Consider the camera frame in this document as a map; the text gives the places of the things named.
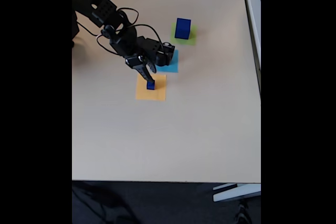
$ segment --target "wire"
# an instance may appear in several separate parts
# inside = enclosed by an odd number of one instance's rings
[[[155,31],[155,29],[154,29],[153,27],[151,27],[150,25],[146,25],[146,24],[137,24],[137,25],[130,26],[130,27],[136,27],[136,26],[146,26],[146,27],[149,27],[149,28],[151,28],[151,29],[153,30],[153,32],[155,32],[155,34],[156,34],[157,38],[159,39],[160,46],[161,46],[161,48],[162,48],[162,51],[163,51],[163,53],[164,53],[164,49],[163,49],[163,44],[162,44],[162,41],[161,41],[161,39],[160,39],[160,37],[159,37],[158,33]]]
[[[102,48],[104,48],[107,52],[110,52],[111,54],[120,56],[120,55],[117,54],[116,52],[112,52],[112,51],[110,51],[109,49],[107,49],[106,47],[104,47],[101,43],[99,43],[99,40],[98,40],[98,39],[99,39],[101,36],[102,36],[102,34],[97,35],[97,37],[96,37],[97,43],[98,43]]]
[[[103,212],[103,218],[104,218],[104,220],[106,220],[106,210],[105,210],[104,206],[102,205],[102,203],[100,204],[100,208]]]
[[[131,26],[133,26],[137,21],[138,21],[138,18],[139,18],[139,12],[136,10],[136,9],[133,9],[133,8],[129,8],[129,7],[121,7],[117,10],[120,11],[120,10],[133,10],[137,13],[137,18],[135,19],[135,21],[131,24]]]
[[[81,27],[83,27],[87,32],[89,32],[89,34],[91,34],[92,36],[98,36],[98,34],[93,34],[92,32],[89,31],[89,29],[87,29],[84,25],[82,25],[81,23],[79,23],[77,21],[77,24],[80,25]]]
[[[87,206],[96,216],[98,216],[102,221],[107,222],[99,213],[97,213],[96,211],[93,210],[92,207],[90,207],[89,204],[87,204],[84,200],[82,200],[80,197],[78,197],[78,195],[75,193],[74,189],[72,188],[72,192],[75,195],[75,197],[82,202],[85,206]]]

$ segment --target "orange square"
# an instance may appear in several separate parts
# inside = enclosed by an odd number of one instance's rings
[[[138,74],[136,95],[137,100],[153,100],[153,101],[165,101],[166,100],[166,75],[154,74],[151,76],[155,80],[155,89],[147,89],[147,81]]]

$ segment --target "table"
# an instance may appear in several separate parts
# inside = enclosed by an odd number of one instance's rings
[[[189,18],[197,41],[176,45],[178,73],[167,73],[166,100],[144,101],[135,99],[138,73],[80,28],[72,49],[72,179],[260,183],[261,101],[244,0],[112,1],[137,9],[138,23],[162,41],[178,17]],[[147,27],[137,31],[156,39]]]

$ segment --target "green paper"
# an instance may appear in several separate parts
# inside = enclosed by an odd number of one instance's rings
[[[170,35],[171,44],[192,45],[192,46],[196,44],[196,31],[197,31],[196,25],[191,25],[189,39],[176,39],[175,30],[176,30],[176,23],[172,23],[172,32]]]

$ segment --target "blue cube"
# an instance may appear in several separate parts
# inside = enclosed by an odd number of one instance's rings
[[[175,38],[189,39],[191,20],[185,18],[177,18]]]
[[[154,90],[155,89],[155,81],[153,83],[150,83],[147,81],[147,89]]]

